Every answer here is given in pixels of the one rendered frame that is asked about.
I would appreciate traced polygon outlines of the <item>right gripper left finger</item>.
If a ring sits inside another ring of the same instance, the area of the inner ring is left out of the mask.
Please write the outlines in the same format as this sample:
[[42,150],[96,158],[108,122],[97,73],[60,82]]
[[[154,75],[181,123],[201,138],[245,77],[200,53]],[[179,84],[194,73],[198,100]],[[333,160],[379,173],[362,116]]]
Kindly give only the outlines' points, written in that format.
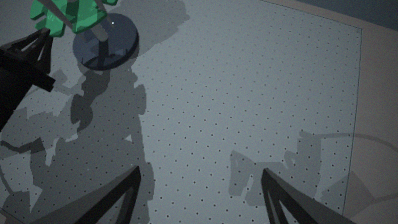
[[96,224],[122,195],[116,213],[109,224],[129,224],[140,182],[140,169],[135,165],[101,188],[30,224]]

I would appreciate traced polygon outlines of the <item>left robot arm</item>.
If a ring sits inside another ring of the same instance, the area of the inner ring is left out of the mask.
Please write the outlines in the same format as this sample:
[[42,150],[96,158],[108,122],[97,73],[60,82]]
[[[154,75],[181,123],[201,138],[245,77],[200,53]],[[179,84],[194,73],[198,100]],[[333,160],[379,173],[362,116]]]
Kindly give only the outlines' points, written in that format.
[[0,132],[13,114],[13,110],[6,108],[7,103],[3,102],[0,106]]

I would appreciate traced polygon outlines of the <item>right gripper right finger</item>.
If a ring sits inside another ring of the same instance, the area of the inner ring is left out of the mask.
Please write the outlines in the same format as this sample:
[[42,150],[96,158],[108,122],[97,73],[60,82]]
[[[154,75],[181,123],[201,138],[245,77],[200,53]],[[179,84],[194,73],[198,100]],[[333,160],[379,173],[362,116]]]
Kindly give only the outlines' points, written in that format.
[[261,185],[270,224],[289,224],[279,201],[299,224],[356,224],[298,191],[268,168],[263,169]]

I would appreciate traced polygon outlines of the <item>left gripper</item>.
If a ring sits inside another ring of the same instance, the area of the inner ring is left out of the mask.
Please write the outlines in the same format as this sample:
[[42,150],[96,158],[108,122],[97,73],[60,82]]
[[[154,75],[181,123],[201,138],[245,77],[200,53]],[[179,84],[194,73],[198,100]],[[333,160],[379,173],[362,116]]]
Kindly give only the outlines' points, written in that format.
[[[50,29],[44,27],[27,37],[0,46],[0,106],[5,102],[6,108],[16,110],[32,85],[52,91],[56,80],[48,75],[51,72],[54,37],[50,37],[49,33]],[[21,51],[30,43],[27,50]]]

